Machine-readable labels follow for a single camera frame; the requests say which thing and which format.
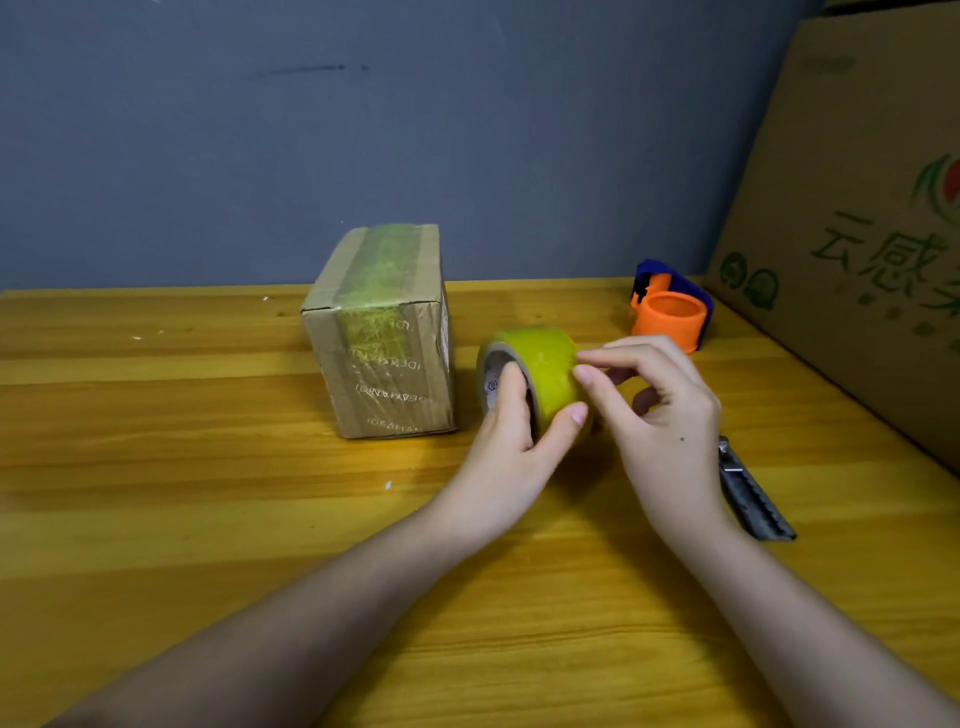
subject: cardboard box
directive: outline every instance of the cardboard box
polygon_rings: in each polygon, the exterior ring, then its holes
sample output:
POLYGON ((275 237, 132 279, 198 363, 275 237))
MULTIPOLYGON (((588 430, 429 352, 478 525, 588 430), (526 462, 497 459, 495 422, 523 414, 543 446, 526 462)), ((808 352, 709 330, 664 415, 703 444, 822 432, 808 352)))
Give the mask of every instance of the cardboard box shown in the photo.
POLYGON ((707 286, 960 471, 960 2, 807 20, 707 286))
POLYGON ((344 437, 455 429, 436 225, 348 232, 302 315, 344 437))

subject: hand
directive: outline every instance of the hand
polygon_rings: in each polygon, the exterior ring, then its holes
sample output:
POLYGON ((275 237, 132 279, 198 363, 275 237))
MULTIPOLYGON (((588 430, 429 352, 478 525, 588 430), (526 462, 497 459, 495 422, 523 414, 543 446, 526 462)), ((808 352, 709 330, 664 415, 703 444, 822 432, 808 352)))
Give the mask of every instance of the hand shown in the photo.
POLYGON ((503 368, 496 407, 487 413, 467 460, 430 508, 473 550, 500 536, 533 505, 573 445, 587 418, 574 402, 553 418, 540 441, 530 434, 527 380, 511 362, 503 368))
POLYGON ((666 336, 632 336, 578 357, 586 363, 573 374, 610 428, 640 504, 662 538, 669 542, 674 535, 729 524, 719 483, 720 401, 686 354, 666 336), (631 407, 616 385, 636 375, 651 386, 631 407))

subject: forearm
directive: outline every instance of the forearm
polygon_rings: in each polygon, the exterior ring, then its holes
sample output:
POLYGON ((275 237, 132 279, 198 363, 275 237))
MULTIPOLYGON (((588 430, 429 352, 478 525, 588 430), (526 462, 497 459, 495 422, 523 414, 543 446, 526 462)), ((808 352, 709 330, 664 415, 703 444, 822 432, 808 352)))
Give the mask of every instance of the forearm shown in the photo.
POLYGON ((410 605, 470 551, 436 513, 421 509, 124 675, 52 725, 306 725, 410 605))
POLYGON ((953 726, 956 704, 735 527, 668 543, 797 725, 953 726))

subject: yellow tape roll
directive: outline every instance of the yellow tape roll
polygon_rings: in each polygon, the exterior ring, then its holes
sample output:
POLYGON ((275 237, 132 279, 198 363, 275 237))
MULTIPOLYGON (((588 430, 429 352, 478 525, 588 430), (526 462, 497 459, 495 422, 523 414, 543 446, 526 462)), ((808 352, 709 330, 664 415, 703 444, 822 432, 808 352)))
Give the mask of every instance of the yellow tape roll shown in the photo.
MULTIPOLYGON (((534 440, 538 440, 560 410, 575 401, 587 400, 571 373, 577 364, 576 353, 576 344, 556 327, 500 331, 484 345, 477 357, 484 414, 496 406, 497 385, 504 366, 515 361, 527 377, 530 426, 534 440)), ((590 431, 592 424, 591 411, 580 431, 580 438, 590 431)))

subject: wooden tabletop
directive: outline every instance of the wooden tabletop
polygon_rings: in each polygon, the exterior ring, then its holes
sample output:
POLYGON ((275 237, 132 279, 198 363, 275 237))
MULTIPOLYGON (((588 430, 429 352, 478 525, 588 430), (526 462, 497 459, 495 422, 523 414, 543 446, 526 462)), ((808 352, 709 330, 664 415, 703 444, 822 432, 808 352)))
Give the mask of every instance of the wooden tabletop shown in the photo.
MULTIPOLYGON (((305 286, 0 296, 0 726, 37 725, 423 504, 478 426, 484 338, 547 323, 581 345, 618 338, 629 289, 450 283, 462 429, 379 442, 337 436, 305 286)), ((960 482, 723 306, 694 358, 800 534, 771 548, 960 695, 960 482)), ((320 721, 785 722, 603 436, 320 721)))

